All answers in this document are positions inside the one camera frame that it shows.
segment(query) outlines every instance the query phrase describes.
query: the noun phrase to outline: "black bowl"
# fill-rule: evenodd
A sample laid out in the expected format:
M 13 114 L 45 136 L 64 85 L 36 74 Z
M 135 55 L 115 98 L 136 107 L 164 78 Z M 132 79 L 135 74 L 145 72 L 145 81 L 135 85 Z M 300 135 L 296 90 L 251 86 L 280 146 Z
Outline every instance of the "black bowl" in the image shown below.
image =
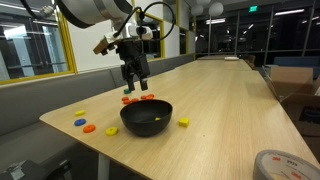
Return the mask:
M 160 133 L 168 125 L 171 115 L 171 104 L 161 100 L 138 101 L 120 111 L 122 122 L 127 129 L 142 137 Z

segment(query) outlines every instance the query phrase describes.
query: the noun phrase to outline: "gray bench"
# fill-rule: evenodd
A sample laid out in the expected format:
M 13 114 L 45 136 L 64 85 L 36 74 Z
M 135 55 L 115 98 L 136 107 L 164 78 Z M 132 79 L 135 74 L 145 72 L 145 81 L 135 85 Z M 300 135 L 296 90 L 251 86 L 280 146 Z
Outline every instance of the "gray bench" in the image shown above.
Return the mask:
M 192 55 L 151 61 L 151 76 L 191 61 Z M 61 160 L 69 159 L 72 153 L 80 151 L 81 146 L 39 121 L 39 117 L 124 85 L 126 82 L 117 67 L 0 88 L 0 171 L 23 160 L 43 165 L 48 172 L 55 170 Z

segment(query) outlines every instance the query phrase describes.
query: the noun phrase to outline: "cable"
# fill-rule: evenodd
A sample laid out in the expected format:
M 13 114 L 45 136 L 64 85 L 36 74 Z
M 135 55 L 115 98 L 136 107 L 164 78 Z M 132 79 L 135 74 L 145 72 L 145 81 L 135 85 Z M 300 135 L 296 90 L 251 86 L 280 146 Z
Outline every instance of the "cable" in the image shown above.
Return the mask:
M 37 15 L 35 14 L 32 9 L 30 8 L 29 4 L 27 3 L 26 0 L 20 0 L 21 4 L 24 6 L 24 8 L 26 8 L 27 12 L 34 18 L 34 19 L 44 19 L 47 18 L 49 16 L 51 16 L 57 6 L 57 3 L 55 2 L 53 4 L 53 7 L 51 6 L 44 6 L 40 13 Z
M 124 21 L 124 23 L 122 24 L 122 26 L 120 27 L 120 29 L 118 30 L 118 32 L 116 32 L 116 33 L 113 34 L 113 37 L 118 37 L 118 36 L 120 35 L 121 31 L 124 29 L 125 25 L 126 25 L 127 22 L 130 20 L 131 16 L 132 16 L 137 10 L 140 10 L 140 13 L 139 13 L 139 18 L 140 18 L 139 26 L 140 26 L 140 28 L 142 28 L 142 21 L 143 21 L 143 19 L 144 19 L 144 17 L 145 17 L 145 13 L 148 11 L 149 8 L 151 8 L 152 6 L 157 5 L 157 4 L 162 4 L 162 5 L 165 5 L 165 6 L 167 6 L 167 7 L 169 8 L 169 10 L 170 10 L 170 12 L 171 12 L 171 14 L 172 14 L 172 25 L 171 25 L 171 28 L 170 28 L 170 30 L 168 31 L 168 33 L 167 33 L 165 36 L 163 36 L 162 38 L 159 38 L 159 39 L 150 39 L 150 40 L 146 40 L 146 41 L 161 41 L 161 40 L 167 38 L 167 37 L 171 34 L 171 32 L 172 32 L 172 30 L 173 30 L 173 28 L 174 28 L 174 25 L 175 25 L 175 23 L 176 23 L 176 19 L 175 19 L 174 12 L 173 12 L 172 8 L 170 7 L 170 5 L 167 4 L 167 3 L 164 3 L 164 2 L 160 2 L 160 1 L 159 1 L 159 2 L 151 3 L 149 6 L 146 7 L 146 9 L 145 9 L 144 11 L 142 11 L 141 7 L 135 7 L 135 8 L 131 11 L 131 13 L 128 15 L 127 19 Z
M 40 19 L 30 8 L 29 4 L 27 3 L 26 0 L 20 0 L 20 2 L 22 3 L 22 5 L 24 6 L 24 8 L 26 8 L 26 10 L 28 11 L 28 13 L 35 19 Z
M 176 18 L 174 16 L 174 12 L 173 12 L 172 8 L 170 7 L 169 4 L 167 4 L 165 2 L 160 2 L 159 1 L 159 2 L 151 3 L 149 6 L 146 7 L 146 9 L 143 11 L 143 13 L 145 14 L 148 11 L 149 8 L 151 8 L 152 6 L 157 5 L 157 4 L 162 4 L 162 5 L 165 5 L 165 6 L 167 6 L 169 8 L 169 10 L 171 11 L 171 14 L 172 14 L 172 22 L 171 22 L 172 24 L 171 24 L 170 30 L 168 31 L 168 33 L 165 36 L 163 36 L 162 38 L 159 38 L 159 39 L 151 39 L 151 40 L 148 40 L 148 41 L 161 41 L 161 40 L 167 38 L 171 34 L 171 32 L 172 32 L 172 30 L 174 28 L 174 25 L 176 23 Z
M 116 38 L 121 34 L 121 31 L 126 27 L 126 24 L 128 23 L 128 21 L 130 20 L 131 16 L 137 11 L 140 10 L 140 12 L 142 12 L 141 7 L 135 7 L 131 13 L 128 15 L 127 19 L 123 22 L 122 26 L 120 27 L 120 29 L 118 30 L 118 32 L 113 34 L 113 37 Z

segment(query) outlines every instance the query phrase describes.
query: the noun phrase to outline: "tape roll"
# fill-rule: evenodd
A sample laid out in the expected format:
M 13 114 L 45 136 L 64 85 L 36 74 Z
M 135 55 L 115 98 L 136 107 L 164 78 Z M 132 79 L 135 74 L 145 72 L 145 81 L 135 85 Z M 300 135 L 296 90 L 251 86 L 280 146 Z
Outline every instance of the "tape roll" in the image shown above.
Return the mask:
M 287 179 L 320 179 L 320 169 L 297 156 L 277 150 L 261 151 L 255 160 L 253 179 L 273 180 L 271 174 Z

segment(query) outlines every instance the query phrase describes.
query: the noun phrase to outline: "glass window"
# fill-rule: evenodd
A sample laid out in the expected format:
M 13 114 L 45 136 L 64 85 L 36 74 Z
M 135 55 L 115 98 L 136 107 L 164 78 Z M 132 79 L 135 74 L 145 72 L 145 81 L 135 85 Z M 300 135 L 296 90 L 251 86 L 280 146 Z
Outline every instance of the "glass window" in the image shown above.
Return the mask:
M 172 8 L 174 15 L 176 16 L 176 21 L 177 21 L 177 4 L 176 0 L 163 0 L 163 2 L 167 3 L 170 5 Z M 167 6 L 163 6 L 163 19 L 168 22 L 172 22 L 172 14 L 170 9 Z
M 234 52 L 237 31 L 237 15 L 207 20 L 211 23 L 211 46 L 210 53 Z
M 143 19 L 143 26 L 148 26 L 152 30 L 153 39 L 159 39 L 161 37 L 161 21 L 146 16 Z M 143 41 L 144 53 L 147 55 L 147 59 L 154 59 L 161 57 L 161 44 L 160 41 Z
M 180 54 L 187 54 L 187 32 L 180 28 Z
M 206 24 L 206 20 L 197 20 L 195 41 L 196 53 L 208 55 L 209 26 Z
M 68 71 L 54 16 L 40 21 L 23 15 L 23 10 L 3 8 L 6 13 L 0 13 L 0 80 Z
M 270 24 L 271 8 L 269 12 L 248 13 L 243 11 L 240 15 L 238 52 L 264 52 L 268 39 L 268 26 Z
M 275 9 L 271 26 L 269 50 L 303 49 L 310 17 L 310 7 Z
M 194 31 L 194 28 L 195 28 L 195 22 L 193 21 L 193 17 L 190 13 L 190 16 L 189 16 L 189 31 Z
M 315 9 L 312 18 L 307 49 L 320 49 L 320 7 Z

